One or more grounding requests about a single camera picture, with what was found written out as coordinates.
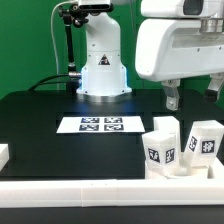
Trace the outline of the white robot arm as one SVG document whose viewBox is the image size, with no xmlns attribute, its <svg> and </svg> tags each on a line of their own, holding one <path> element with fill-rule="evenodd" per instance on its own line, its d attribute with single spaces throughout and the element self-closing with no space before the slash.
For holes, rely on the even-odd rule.
<svg viewBox="0 0 224 224">
<path fill-rule="evenodd" d="M 91 97 L 130 90 L 120 70 L 119 27 L 107 15 L 118 3 L 78 0 L 89 19 L 82 90 Z M 217 101 L 224 86 L 224 0 L 142 0 L 140 10 L 145 20 L 137 34 L 137 74 L 163 85 L 170 110 L 179 107 L 183 78 L 210 76 L 205 99 Z"/>
</svg>

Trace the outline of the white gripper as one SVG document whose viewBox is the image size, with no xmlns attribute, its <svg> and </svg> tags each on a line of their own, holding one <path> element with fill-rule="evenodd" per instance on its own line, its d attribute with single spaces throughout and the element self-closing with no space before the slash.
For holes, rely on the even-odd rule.
<svg viewBox="0 0 224 224">
<path fill-rule="evenodd" d="M 200 27 L 199 20 L 146 19 L 139 28 L 136 71 L 163 81 L 169 110 L 179 108 L 181 78 L 212 74 L 204 94 L 208 102 L 217 102 L 224 87 L 224 32 L 202 33 Z"/>
</svg>

